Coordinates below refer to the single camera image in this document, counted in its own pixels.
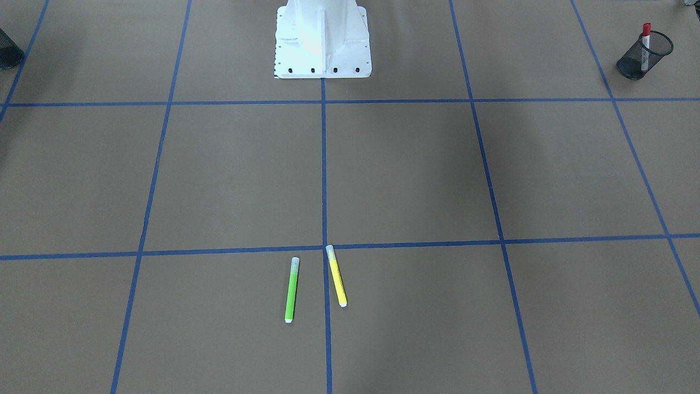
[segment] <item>pen holder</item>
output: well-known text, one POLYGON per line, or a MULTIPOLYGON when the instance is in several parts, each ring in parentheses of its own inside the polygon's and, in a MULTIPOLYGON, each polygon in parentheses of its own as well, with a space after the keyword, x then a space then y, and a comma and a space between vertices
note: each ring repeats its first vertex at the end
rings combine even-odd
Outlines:
POLYGON ((0 29, 0 69, 7 70, 20 64, 25 53, 0 29))
POLYGON ((633 81, 642 79, 664 56, 673 52, 673 42, 665 34, 652 30, 649 40, 651 48, 642 43, 640 34, 637 42, 617 61, 617 70, 622 76, 633 81), (648 56, 649 59, 645 72, 642 71, 643 56, 648 56))

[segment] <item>brown floor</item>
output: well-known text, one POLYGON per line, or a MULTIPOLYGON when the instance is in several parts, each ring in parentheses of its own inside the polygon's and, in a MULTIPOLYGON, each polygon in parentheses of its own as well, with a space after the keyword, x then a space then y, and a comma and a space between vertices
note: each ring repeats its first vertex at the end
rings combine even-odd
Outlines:
POLYGON ((692 7, 361 0, 299 81, 282 5, 0 4, 0 393, 698 392, 692 7))

